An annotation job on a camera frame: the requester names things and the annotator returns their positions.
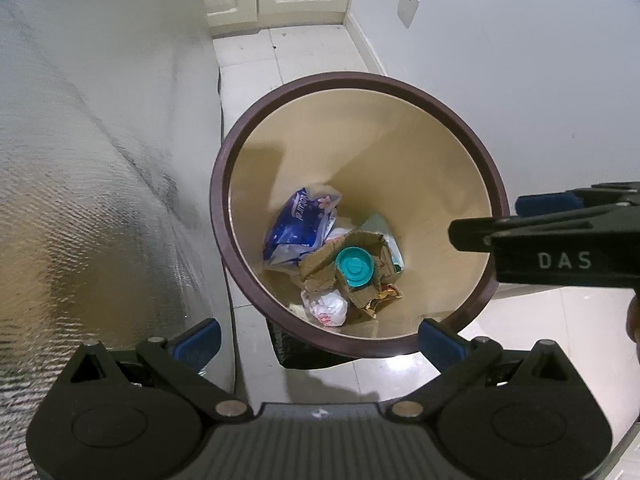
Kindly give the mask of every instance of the trash can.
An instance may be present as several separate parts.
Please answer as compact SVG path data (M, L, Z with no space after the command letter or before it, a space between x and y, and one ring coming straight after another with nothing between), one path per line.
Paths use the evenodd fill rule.
M267 230L292 193L315 182L342 193L338 214L355 225L380 213L398 242L403 298L376 319L323 327L305 313L289 276L263 269ZM459 331L497 287L489 256L457 252L447 237L453 219L507 214L494 162L453 111L388 77L324 73L261 98L223 143L210 202L222 257L246 297L286 332L329 352L416 352L423 318Z

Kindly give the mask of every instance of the trash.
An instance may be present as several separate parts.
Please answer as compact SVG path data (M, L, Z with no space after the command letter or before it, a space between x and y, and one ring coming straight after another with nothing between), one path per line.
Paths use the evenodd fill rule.
M382 290L378 293L378 296L373 300L369 301L369 304L364 308L364 311L369 314L373 319L376 319L376 307L386 300L391 300L392 298L402 298L402 292L398 290L395 285L384 285Z
M267 265L296 264L304 254L319 249L335 222L335 206L341 197L333 187L323 184L295 192L267 234L262 251Z
M373 276L373 258L359 247L346 247L335 257L335 265L350 287L367 285Z
M353 231L355 228L356 226L353 225L353 223L351 223L350 218L338 216L335 219L335 223L334 223L334 226L331 228L331 231L329 231L329 234L324 239L324 243L330 242L331 240L344 236L345 234Z
M359 227L359 229L362 231L371 231L372 233L385 235L385 241L391 250L391 257L394 265L396 266L396 271L401 272L404 269L404 260L402 259L402 254L400 253L396 239L391 234L391 229L382 215L379 213L371 215L369 219Z
M342 297L339 290L323 294L309 294L303 290L300 296L305 307L324 326L340 326L347 319L349 302Z
M345 248L356 247L367 251L373 260L371 279L360 287L351 287L345 275L338 270L336 256ZM305 290L318 293L337 288L357 308L364 309L383 290L383 285L398 278L391 251L382 234L352 231L305 255L300 261L300 280Z

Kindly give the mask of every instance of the baseboard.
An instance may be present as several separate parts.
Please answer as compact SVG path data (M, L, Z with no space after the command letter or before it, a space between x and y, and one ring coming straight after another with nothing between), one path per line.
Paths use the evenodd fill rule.
M545 292L561 288L558 285L519 285L513 283L500 283L498 290L495 291L494 300L503 300L504 298L514 298L515 296L525 296L527 294L535 294L537 292Z
M369 72L374 74L386 75L385 67L380 62L380 59L376 55L376 51L373 50L373 47L369 43L369 40L364 35L364 32L360 28L358 22L354 19L353 15L350 12L344 17L344 27L347 29L347 32L351 36L353 43L355 44L362 60L365 65L369 69Z
M210 26L212 37L231 36L233 34L249 34L262 28L292 27L295 25L334 25L344 21L344 12L300 11L278 12L258 15L258 20L247 23L231 23L230 25Z

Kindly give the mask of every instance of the blue gripper pad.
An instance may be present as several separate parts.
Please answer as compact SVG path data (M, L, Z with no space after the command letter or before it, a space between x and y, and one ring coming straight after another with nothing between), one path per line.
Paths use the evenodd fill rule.
M423 319L418 327L418 349L439 372L459 363L469 353L469 343L446 333L433 319Z
M538 216L582 209L584 201L571 191L544 195L525 195L516 200L518 216Z
M220 324L210 318L169 342L168 350L174 359L199 372L218 353L221 345Z

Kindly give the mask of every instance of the white plastic bag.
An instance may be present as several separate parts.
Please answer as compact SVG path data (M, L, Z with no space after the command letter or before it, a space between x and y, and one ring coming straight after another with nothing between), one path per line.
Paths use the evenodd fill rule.
M331 240L335 240L336 238L340 238L345 234L350 233L356 228L353 223L351 223L350 218L345 218L343 216L338 216L335 219L334 225L332 226L329 234L324 239L324 243L329 243Z
M338 290L322 294L309 294L304 290L300 296L305 307L324 326L340 326L344 324L349 303Z

